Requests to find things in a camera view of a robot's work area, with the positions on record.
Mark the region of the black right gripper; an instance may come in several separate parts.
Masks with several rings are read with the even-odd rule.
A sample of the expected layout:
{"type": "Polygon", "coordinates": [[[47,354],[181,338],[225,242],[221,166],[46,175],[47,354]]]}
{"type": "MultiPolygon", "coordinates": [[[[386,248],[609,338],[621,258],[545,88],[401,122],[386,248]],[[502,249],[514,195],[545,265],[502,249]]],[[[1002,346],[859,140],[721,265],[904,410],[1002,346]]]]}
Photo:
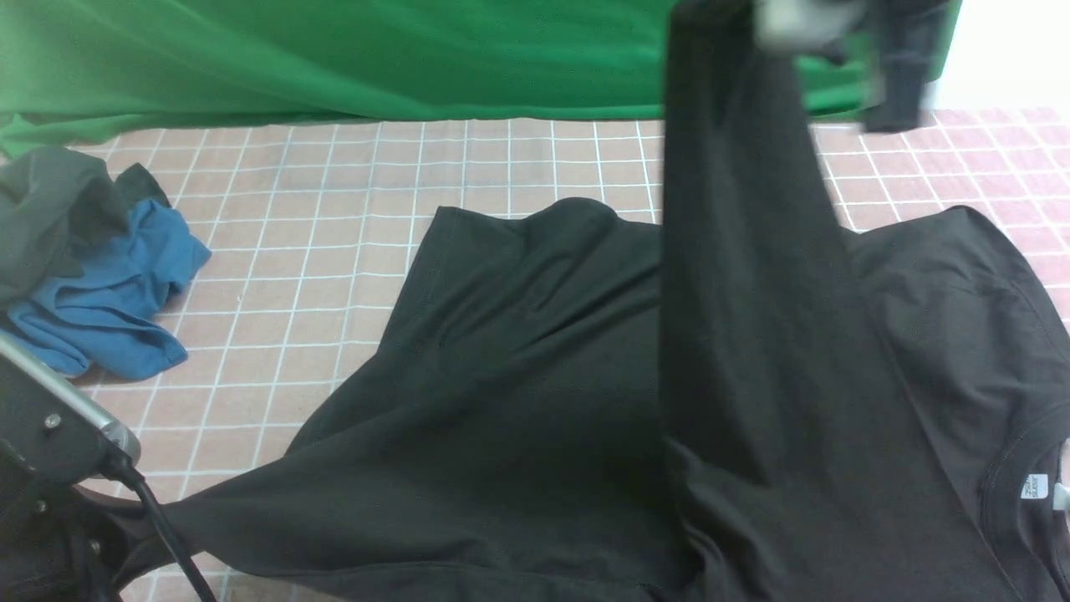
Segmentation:
{"type": "Polygon", "coordinates": [[[941,77],[953,34],[952,1],[863,1],[849,32],[868,40],[870,99],[859,119],[867,134],[924,125],[926,88],[941,77]]]}

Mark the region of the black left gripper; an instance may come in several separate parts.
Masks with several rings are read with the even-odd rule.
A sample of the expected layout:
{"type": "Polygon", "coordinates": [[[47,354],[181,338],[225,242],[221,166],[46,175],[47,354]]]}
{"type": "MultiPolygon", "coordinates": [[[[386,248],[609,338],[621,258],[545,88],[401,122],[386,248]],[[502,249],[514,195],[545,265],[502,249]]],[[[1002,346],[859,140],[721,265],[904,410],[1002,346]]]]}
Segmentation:
{"type": "Polygon", "coordinates": [[[119,601],[134,504],[85,489],[90,468],[4,468],[4,601],[119,601]]]}

